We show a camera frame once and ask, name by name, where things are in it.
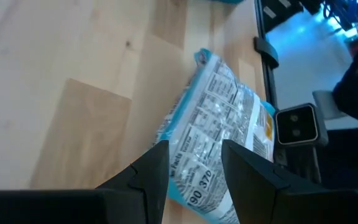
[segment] plastic bag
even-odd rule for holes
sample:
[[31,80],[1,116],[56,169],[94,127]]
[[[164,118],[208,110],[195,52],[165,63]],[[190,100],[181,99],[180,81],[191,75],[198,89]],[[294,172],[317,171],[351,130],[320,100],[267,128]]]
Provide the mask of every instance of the plastic bag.
[[165,117],[156,141],[170,141],[168,196],[211,223],[239,223],[221,162],[223,139],[273,161],[273,120],[260,98],[206,49]]

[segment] wooden surface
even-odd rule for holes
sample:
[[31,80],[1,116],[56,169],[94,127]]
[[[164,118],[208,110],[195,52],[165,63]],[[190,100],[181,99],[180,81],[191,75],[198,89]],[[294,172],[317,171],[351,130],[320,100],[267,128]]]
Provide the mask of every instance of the wooden surface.
[[[265,98],[255,5],[0,0],[0,189],[93,188],[150,146],[206,47]],[[164,223],[204,223],[167,200]]]

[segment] blue trim on bag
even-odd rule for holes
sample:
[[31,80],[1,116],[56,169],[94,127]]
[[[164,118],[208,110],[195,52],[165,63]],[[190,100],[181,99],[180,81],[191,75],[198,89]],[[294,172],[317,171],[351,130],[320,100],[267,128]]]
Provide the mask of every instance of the blue trim on bag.
[[[198,61],[198,58],[200,56],[200,54],[204,53],[206,56],[206,61],[209,62],[209,60],[211,59],[212,53],[207,50],[207,49],[201,49],[199,52],[195,53],[194,57],[196,62]],[[183,116],[187,104],[190,102],[191,97],[194,94],[195,88],[198,84],[198,82],[200,81],[201,78],[201,74],[204,72],[205,68],[202,68],[200,70],[197,71],[192,84],[189,86],[189,89],[185,92],[184,96],[183,96],[183,100],[181,101],[181,103],[178,105],[178,108],[175,112],[175,114],[172,117],[171,123],[168,125],[168,127],[164,130],[164,132],[162,133],[162,135],[160,136],[160,139],[158,141],[161,140],[169,140],[172,136],[172,132],[173,130],[176,128],[179,120],[181,119],[181,117]],[[274,107],[272,105],[270,105],[267,102],[262,102],[262,104],[265,106],[265,108],[267,109],[267,111],[273,116],[274,115]],[[196,210],[190,208],[187,204],[185,199],[182,197],[180,191],[178,190],[178,187],[176,185],[176,183],[172,180],[172,178],[169,178],[169,183],[168,183],[168,196],[171,199],[174,199],[176,202],[178,202],[179,204],[181,204],[182,206],[189,208],[190,210],[196,212],[198,215],[200,215],[201,217],[207,219],[207,221],[209,221],[210,223],[218,223],[217,219],[212,219],[211,217],[207,216],[207,215],[203,215],[200,212],[197,212]]]

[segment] nutrition facts label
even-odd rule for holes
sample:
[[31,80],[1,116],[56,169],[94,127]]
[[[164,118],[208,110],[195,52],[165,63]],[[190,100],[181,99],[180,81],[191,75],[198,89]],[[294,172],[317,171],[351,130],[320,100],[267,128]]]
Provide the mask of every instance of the nutrition facts label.
[[[269,147],[254,134],[257,122],[264,122],[259,119],[264,108],[221,60],[210,62],[202,76],[171,133],[170,177],[189,207],[221,223],[238,223],[221,164],[222,141],[232,139],[252,151],[257,145],[258,154],[268,158]],[[171,121],[172,115],[160,133]]]

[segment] number 370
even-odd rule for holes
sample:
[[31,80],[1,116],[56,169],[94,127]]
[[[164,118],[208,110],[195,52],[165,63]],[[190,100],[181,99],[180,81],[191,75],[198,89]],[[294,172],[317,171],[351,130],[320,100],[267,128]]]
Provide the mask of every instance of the number 370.
[[207,170],[203,175],[203,178],[201,178],[199,185],[205,189],[208,186],[209,181],[211,180],[211,176],[212,176],[211,171]]

